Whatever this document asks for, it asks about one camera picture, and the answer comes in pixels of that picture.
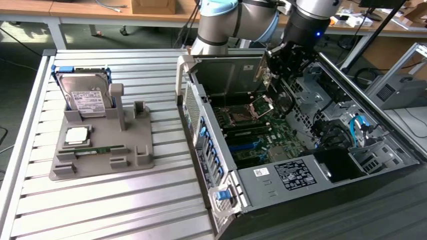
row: green circuit board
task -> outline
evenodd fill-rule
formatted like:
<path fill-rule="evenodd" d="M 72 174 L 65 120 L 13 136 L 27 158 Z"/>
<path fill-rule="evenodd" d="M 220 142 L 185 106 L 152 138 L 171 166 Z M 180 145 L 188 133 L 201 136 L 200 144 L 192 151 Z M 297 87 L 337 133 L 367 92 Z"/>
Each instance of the green circuit board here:
<path fill-rule="evenodd" d="M 259 116 L 271 109 L 268 102 L 264 100 L 253 102 L 252 107 L 253 112 Z M 260 134 L 253 134 L 253 130 L 257 131 L 255 128 L 240 131 L 241 134 L 252 131 L 249 137 L 239 136 L 228 139 L 227 134 L 224 134 L 231 155 L 239 169 L 296 158 L 300 155 L 300 152 L 305 150 L 299 139 L 292 133 L 292 129 L 285 119 L 280 119 L 277 117 L 277 108 L 275 106 L 272 107 L 273 109 L 259 118 L 256 118 L 251 113 L 249 104 L 213 108 L 216 120 L 220 127 L 224 129 L 232 129 L 235 127 L 244 128 L 245 126 L 256 124 L 264 125 L 263 127 L 259 127 L 261 132 Z M 239 147 L 251 142 L 256 143 L 256 146 L 252 149 L 232 150 L 233 147 Z M 275 149 L 283 149 L 283 155 L 279 159 L 271 157 L 269 149 L 273 147 L 276 147 Z"/>

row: warning label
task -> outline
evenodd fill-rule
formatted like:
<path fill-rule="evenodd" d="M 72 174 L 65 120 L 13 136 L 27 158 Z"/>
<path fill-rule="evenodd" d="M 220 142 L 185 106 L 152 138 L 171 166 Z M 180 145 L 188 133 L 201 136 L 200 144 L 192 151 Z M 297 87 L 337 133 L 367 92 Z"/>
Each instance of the warning label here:
<path fill-rule="evenodd" d="M 100 91 L 73 91 L 72 99 L 81 114 L 105 112 Z"/>
<path fill-rule="evenodd" d="M 273 167 L 284 187 L 289 191 L 317 183 L 301 159 L 277 164 Z"/>

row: gray gray computer equipment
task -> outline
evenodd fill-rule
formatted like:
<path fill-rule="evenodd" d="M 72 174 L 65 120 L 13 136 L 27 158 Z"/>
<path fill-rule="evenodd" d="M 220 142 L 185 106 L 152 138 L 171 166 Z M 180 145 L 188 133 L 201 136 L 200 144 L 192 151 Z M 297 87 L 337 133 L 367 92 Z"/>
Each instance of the gray gray computer equipment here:
<path fill-rule="evenodd" d="M 176 100 L 217 239 L 285 222 L 292 200 L 427 156 L 323 54 L 291 81 L 257 75 L 260 62 L 260 55 L 177 61 L 189 80 L 181 93 L 176 76 Z M 273 96 L 272 84 L 287 90 Z"/>
<path fill-rule="evenodd" d="M 72 100 L 64 110 L 49 179 L 152 168 L 152 126 L 145 103 L 136 101 L 132 106 L 123 106 L 123 84 L 100 80 L 108 74 L 104 69 L 65 70 L 67 73 L 61 69 L 53 73 L 61 79 L 60 87 L 68 86 L 63 90 L 65 99 L 68 96 Z M 79 106 L 80 97 L 85 98 L 84 106 Z"/>

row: table leg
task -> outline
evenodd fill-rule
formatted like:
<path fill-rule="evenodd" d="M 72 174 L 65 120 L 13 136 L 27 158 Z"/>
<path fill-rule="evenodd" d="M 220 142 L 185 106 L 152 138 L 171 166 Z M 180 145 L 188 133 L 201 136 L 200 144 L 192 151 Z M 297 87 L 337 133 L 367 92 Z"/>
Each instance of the table leg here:
<path fill-rule="evenodd" d="M 349 54 L 347 56 L 347 59 L 345 59 L 344 63 L 340 66 L 340 69 L 347 68 L 349 62 L 353 60 L 356 54 L 361 50 L 363 46 L 367 44 L 371 36 L 372 36 L 372 34 L 365 35 L 365 36 L 361 37 L 360 41 L 357 42 L 356 46 L 353 47 L 352 51 L 349 52 Z"/>
<path fill-rule="evenodd" d="M 51 31 L 51 35 L 53 38 L 56 49 L 65 50 L 67 49 L 67 40 L 65 40 L 65 36 L 61 31 L 60 19 L 59 18 L 49 18 L 45 21 L 45 24 L 47 24 L 48 29 Z"/>
<path fill-rule="evenodd" d="M 91 30 L 91 35 L 96 37 L 99 35 L 96 32 L 96 26 L 93 24 L 89 24 L 88 29 Z"/>
<path fill-rule="evenodd" d="M 249 44 L 251 44 L 251 40 L 241 39 L 239 48 L 240 49 L 248 49 L 249 48 Z"/>

